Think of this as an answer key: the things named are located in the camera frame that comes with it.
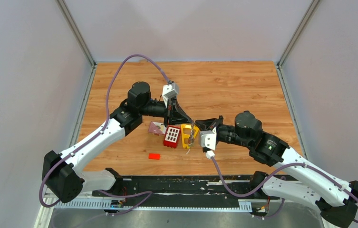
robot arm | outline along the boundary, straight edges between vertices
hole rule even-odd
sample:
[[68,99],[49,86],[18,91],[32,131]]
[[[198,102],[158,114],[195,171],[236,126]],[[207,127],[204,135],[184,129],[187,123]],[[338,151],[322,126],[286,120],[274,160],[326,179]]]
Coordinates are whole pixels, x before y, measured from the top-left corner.
[[[224,125],[222,116],[219,116],[218,119],[195,121],[201,130],[199,143],[203,151],[207,152],[208,158],[214,156],[212,151],[215,150],[218,142],[225,142],[248,148],[251,157],[270,167],[280,168],[292,163],[303,163],[303,166],[291,165],[283,171],[304,185],[270,177],[261,188],[263,193],[308,206],[320,212],[324,219],[339,227],[344,228],[351,224],[358,207],[344,189],[358,198],[358,181],[347,182],[323,171],[300,156],[280,138],[264,132],[261,121],[248,111],[238,114],[234,122],[234,126]],[[342,188],[337,187],[322,174],[306,167],[312,167],[329,176]],[[255,175],[253,178],[260,179],[258,184],[267,176],[266,173],[263,177],[256,178]]]
[[[65,159],[51,173],[46,185],[63,203],[73,200],[81,192],[111,189],[116,179],[121,178],[117,172],[110,168],[98,172],[83,172],[83,168],[108,146],[138,127],[142,123],[143,115],[162,117],[165,125],[191,123],[191,118],[177,102],[177,94],[178,87],[171,82],[163,87],[163,101],[157,101],[151,99],[148,83],[134,83],[128,91],[127,99],[110,114],[108,121],[74,146],[59,154],[50,151],[45,155],[42,178],[56,163]],[[199,143],[208,158],[214,156],[212,151],[218,142],[225,142],[246,147],[251,157],[270,167],[278,168],[295,162],[304,163],[304,167],[291,166],[284,171],[306,186],[271,177],[261,190],[266,195],[292,200],[320,211],[326,220],[339,227],[349,226],[358,209],[356,202],[322,175],[305,167],[308,165],[322,171],[357,198],[358,181],[347,182],[321,170],[296,153],[286,142],[264,132],[261,121],[248,111],[238,114],[234,122],[234,126],[225,125],[222,116],[218,119],[195,121],[195,125],[200,129]],[[347,222],[337,221],[340,216]]]
[[[177,102],[177,94],[178,87],[172,82],[163,88],[163,101],[153,100],[148,83],[134,83],[127,99],[110,114],[107,123],[103,122],[86,138],[61,153],[50,151],[45,155],[42,178],[57,162],[70,155],[52,172],[46,185],[63,203],[73,200],[81,192],[111,189],[118,175],[113,169],[83,172],[83,168],[108,146],[138,127],[142,123],[142,115],[163,117],[166,125],[190,123],[190,117]],[[85,146],[74,154],[73,151],[83,144]]]

yellow toy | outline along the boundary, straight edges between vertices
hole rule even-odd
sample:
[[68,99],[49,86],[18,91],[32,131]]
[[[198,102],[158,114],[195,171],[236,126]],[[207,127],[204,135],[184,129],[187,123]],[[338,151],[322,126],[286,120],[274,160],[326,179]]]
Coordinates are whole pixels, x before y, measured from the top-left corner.
[[[190,149],[190,134],[191,134],[191,125],[189,124],[181,124],[181,133],[182,133],[182,146],[185,149]],[[194,126],[194,136],[193,139],[196,137],[199,129],[197,126]]]

red toy block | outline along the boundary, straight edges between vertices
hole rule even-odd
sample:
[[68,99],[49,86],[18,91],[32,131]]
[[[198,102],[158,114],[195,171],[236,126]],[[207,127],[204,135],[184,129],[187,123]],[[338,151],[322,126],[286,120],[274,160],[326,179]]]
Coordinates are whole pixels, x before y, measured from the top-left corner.
[[179,143],[180,128],[168,126],[164,139],[164,146],[176,148]]
[[155,159],[155,160],[159,160],[161,158],[161,155],[158,153],[150,153],[148,156],[149,159]]

wooden tabletop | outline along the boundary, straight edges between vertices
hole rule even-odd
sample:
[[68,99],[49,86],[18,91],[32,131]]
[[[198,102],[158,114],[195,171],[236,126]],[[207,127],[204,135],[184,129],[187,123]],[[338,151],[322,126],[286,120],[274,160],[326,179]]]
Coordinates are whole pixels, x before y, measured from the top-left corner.
[[[178,101],[194,120],[224,116],[224,124],[234,124],[235,116],[249,110],[262,121],[263,130],[275,134],[301,152],[284,94],[271,61],[160,62],[159,66],[175,81]],[[79,139],[83,139],[105,120],[107,87],[120,63],[97,65]],[[146,61],[129,62],[121,70],[110,93],[110,112],[127,98],[131,85],[146,81],[152,98],[159,98],[166,84],[159,71]],[[187,149],[163,146],[163,137],[148,133],[151,121],[162,118],[144,116],[143,123],[124,139],[112,144],[85,168],[99,171],[106,167],[122,175],[216,174],[211,160],[198,146]],[[148,159],[149,153],[161,154],[160,160]],[[215,158],[223,174],[271,172],[249,156],[246,148],[218,143]]]

white wall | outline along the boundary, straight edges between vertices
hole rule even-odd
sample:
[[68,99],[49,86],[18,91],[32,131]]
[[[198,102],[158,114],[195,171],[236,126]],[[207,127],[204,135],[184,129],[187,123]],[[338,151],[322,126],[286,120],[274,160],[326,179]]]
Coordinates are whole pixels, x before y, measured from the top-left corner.
[[278,61],[311,0],[66,0],[96,61]]
[[89,74],[54,0],[0,1],[0,227],[33,227],[43,157],[67,147]]
[[310,160],[358,180],[358,0],[322,1],[284,72]]

